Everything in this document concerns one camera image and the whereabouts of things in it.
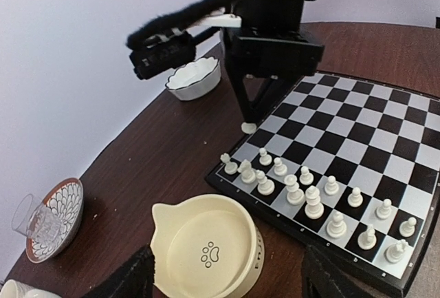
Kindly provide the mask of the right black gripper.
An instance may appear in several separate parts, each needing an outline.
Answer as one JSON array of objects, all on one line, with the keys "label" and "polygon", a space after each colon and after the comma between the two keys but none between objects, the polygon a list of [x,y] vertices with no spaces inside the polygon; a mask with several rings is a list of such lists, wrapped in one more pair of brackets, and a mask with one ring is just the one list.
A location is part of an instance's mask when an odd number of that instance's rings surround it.
[{"label": "right black gripper", "polygon": [[[232,3],[241,27],[225,30],[225,66],[245,123],[261,122],[299,76],[312,76],[317,70],[325,47],[300,27],[305,1]],[[243,82],[248,74],[262,80],[254,111]]]}]

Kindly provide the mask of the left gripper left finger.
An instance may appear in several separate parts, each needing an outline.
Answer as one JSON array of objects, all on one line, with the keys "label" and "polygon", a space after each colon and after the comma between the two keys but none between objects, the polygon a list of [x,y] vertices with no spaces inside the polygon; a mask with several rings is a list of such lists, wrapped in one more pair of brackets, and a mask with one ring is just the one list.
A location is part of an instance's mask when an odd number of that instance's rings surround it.
[{"label": "left gripper left finger", "polygon": [[146,244],[83,297],[152,297],[154,282],[155,256],[151,247]]}]

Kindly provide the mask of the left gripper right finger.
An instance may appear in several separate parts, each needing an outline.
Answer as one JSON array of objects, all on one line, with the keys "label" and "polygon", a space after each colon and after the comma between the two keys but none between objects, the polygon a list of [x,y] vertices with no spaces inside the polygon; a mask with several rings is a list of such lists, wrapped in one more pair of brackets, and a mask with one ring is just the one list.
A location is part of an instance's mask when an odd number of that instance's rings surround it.
[{"label": "left gripper right finger", "polygon": [[313,245],[306,245],[301,277],[302,297],[374,297],[350,280]]}]

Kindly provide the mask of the cream cat-ear bowl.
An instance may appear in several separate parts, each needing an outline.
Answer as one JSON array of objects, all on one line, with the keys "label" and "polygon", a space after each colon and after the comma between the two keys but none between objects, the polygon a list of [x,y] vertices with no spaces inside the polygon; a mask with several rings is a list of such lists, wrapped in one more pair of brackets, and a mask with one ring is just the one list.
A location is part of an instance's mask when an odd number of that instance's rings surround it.
[{"label": "cream cat-ear bowl", "polygon": [[203,194],[156,203],[150,247],[155,287],[167,297],[244,297],[259,279],[263,236],[232,198]]}]

